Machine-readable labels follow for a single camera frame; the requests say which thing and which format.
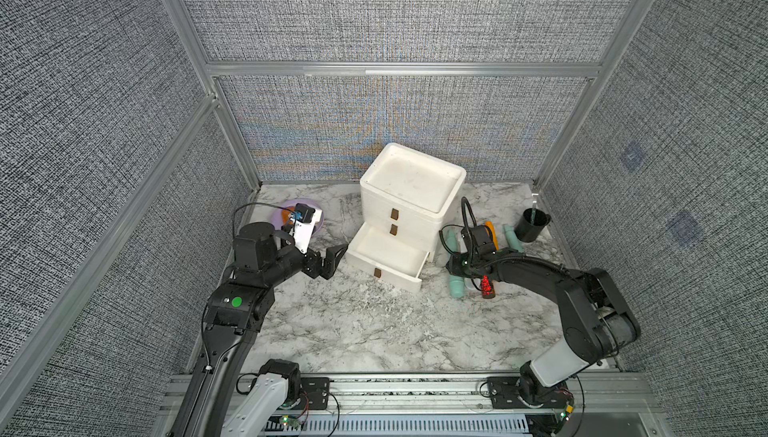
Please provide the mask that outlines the teal microphone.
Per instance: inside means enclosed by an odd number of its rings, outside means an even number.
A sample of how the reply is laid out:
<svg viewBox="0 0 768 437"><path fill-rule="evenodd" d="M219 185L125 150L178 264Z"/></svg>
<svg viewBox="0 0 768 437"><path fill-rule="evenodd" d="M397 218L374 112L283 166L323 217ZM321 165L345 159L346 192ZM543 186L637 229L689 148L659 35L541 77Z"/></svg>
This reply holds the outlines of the teal microphone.
<svg viewBox="0 0 768 437"><path fill-rule="evenodd" d="M518 239L514 227L508 224L504 224L503 232L504 232L504 236L506 238L508 247L517 253L524 254L525 249L522 246L521 241Z"/></svg>
<svg viewBox="0 0 768 437"><path fill-rule="evenodd" d="M443 243L450 255L458 253L460 246L457 242L456 235L451 228L442 231ZM449 275L448 279L449 292L454 299L463 299L465 296L465 284L464 279L453 274Z"/></svg>

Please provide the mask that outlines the red glitter microphone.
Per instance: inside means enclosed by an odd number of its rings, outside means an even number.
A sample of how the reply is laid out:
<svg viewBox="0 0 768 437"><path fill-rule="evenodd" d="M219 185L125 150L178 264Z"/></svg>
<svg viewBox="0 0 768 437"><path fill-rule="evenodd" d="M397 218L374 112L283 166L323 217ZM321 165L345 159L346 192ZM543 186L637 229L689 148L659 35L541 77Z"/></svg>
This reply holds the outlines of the red glitter microphone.
<svg viewBox="0 0 768 437"><path fill-rule="evenodd" d="M494 284L488 276L482 277L480 289L484 299L494 299L496 297Z"/></svg>

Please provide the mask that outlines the orange microphone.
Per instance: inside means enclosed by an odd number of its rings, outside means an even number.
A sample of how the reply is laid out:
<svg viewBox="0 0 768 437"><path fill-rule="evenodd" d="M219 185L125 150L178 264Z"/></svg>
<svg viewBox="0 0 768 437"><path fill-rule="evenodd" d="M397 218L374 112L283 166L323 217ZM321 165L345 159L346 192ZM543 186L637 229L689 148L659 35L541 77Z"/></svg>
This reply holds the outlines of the orange microphone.
<svg viewBox="0 0 768 437"><path fill-rule="evenodd" d="M488 229L489 235L491 236L491 240L492 240L492 242L494 244L494 248L496 250L499 250L498 238L497 238L497 235L496 235L496 232L495 232L495 228L494 228L492 222L491 221L485 221L483 225L485 225L487 227L487 229Z"/></svg>

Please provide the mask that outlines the white three-drawer storage unit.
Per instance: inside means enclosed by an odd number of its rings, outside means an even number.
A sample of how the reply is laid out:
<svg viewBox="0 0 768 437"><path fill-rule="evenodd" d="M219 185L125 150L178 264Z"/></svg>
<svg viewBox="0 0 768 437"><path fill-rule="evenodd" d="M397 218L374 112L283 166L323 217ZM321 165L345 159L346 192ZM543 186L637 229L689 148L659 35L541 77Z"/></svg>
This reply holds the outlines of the white three-drawer storage unit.
<svg viewBox="0 0 768 437"><path fill-rule="evenodd" d="M364 222L430 255L438 231L458 216L464 168L389 143L360 179Z"/></svg>

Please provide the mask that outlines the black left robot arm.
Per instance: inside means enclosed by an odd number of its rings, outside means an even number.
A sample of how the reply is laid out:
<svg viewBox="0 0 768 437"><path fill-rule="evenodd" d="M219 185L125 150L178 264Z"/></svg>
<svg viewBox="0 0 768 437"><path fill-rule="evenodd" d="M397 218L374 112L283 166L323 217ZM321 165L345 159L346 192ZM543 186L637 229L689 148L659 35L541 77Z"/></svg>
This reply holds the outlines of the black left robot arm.
<svg viewBox="0 0 768 437"><path fill-rule="evenodd" d="M325 254L302 251L291 235L269 222L250 223L235 233L234 261L227 268L231 276L210 295L202 313L202 350L170 436L221 434L242 366L275 302L276 287L299 273L332 278L347 249L341 244Z"/></svg>

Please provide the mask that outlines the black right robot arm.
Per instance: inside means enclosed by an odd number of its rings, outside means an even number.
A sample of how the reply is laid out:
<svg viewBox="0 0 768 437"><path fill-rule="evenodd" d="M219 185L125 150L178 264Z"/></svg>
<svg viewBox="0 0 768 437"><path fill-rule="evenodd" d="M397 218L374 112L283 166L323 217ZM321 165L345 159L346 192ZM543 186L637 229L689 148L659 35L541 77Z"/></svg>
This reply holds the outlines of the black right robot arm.
<svg viewBox="0 0 768 437"><path fill-rule="evenodd" d="M540 408L567 394L565 381L640 337L640 324L607 271L568 269L514 249L496 250L485 226L464 227L461 237L464 252L440 238L451 275L516 285L558 307L562 338L519 370L515 387L522 405Z"/></svg>

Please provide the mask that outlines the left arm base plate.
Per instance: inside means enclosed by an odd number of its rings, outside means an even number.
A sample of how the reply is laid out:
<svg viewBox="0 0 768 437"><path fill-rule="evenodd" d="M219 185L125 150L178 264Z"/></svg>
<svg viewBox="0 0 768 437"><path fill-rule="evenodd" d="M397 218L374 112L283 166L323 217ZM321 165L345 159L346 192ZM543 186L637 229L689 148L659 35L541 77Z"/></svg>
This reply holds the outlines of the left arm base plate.
<svg viewBox="0 0 768 437"><path fill-rule="evenodd" d="M302 377L298 396L289 397L280 411L300 413L305 410L326 410L329 403L331 380L327 377Z"/></svg>

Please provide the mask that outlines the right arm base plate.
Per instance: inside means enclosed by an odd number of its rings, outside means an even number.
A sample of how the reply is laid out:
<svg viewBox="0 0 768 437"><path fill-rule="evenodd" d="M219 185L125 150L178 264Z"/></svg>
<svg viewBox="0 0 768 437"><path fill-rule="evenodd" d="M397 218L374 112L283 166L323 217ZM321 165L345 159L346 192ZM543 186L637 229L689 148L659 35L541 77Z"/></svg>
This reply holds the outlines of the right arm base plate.
<svg viewBox="0 0 768 437"><path fill-rule="evenodd" d="M542 387L532 377L492 377L486 381L494 409L566 409L575 398L561 382Z"/></svg>

